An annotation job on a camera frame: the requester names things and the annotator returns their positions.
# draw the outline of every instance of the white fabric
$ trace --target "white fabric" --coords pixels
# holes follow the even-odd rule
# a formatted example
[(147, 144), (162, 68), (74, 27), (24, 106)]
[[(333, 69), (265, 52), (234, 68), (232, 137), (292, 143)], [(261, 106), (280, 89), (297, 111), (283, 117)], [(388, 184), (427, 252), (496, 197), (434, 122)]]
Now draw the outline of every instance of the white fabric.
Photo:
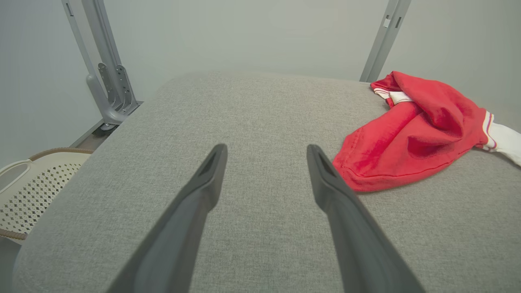
[(389, 95), (391, 96), (392, 102), (395, 105), (400, 103), (400, 102), (412, 102), (413, 101), (413, 99), (411, 99), (404, 92), (389, 92)]
[(500, 152), (521, 166), (521, 134), (519, 132), (492, 122), (488, 135), (492, 138), (492, 141), (487, 143), (491, 152)]
[(382, 97), (384, 100), (391, 98), (393, 104), (398, 104), (400, 102), (412, 102), (413, 99), (411, 99), (406, 93), (404, 92), (390, 92), (381, 88), (375, 88), (374, 89), (375, 94)]

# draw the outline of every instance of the gray cushion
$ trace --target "gray cushion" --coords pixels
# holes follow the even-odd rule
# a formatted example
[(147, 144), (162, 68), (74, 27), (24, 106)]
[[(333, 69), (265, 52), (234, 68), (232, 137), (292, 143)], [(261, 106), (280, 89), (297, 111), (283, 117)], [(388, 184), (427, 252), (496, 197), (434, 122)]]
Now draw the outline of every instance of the gray cushion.
[[(489, 109), (521, 130), (509, 109)], [(210, 149), (228, 165), (192, 291), (341, 291), (306, 146), (332, 159), (388, 107), (369, 84), (257, 73), (163, 86), (85, 162), (23, 245), (19, 291), (103, 291)], [(360, 195), (424, 287), (521, 289), (521, 170), (471, 150), (426, 180)]]

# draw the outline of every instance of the white cuff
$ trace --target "white cuff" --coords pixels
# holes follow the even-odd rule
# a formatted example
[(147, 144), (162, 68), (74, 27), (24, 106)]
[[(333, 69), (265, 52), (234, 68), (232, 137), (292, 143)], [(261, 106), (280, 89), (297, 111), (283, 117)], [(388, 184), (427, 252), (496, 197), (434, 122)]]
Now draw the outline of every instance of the white cuff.
[(483, 149), (500, 152), (521, 166), (521, 133), (501, 124), (494, 123), (494, 115), (487, 112), (483, 130), (489, 141)]

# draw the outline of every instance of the white wall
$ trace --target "white wall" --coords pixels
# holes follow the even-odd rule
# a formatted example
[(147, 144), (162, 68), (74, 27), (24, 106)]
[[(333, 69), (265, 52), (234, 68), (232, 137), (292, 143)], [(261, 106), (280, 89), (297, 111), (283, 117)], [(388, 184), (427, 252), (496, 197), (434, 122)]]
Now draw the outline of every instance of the white wall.
[(138, 100), (198, 70), (359, 80), (388, 0), (105, 0)]
[(397, 70), (521, 106), (520, 14), (520, 0), (412, 0), (380, 78)]
[(101, 120), (87, 74), (60, 1), (0, 2), (0, 168)]

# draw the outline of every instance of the perforated basket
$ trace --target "perforated basket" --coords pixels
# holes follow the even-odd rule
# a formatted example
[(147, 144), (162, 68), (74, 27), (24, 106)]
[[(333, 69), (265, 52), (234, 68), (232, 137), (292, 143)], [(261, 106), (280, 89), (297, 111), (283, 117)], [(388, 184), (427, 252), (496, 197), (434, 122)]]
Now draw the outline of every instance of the perforated basket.
[(91, 153), (84, 149), (52, 149), (2, 168), (0, 179), (4, 178), (4, 182), (17, 176), (0, 190), (0, 235), (25, 239)]

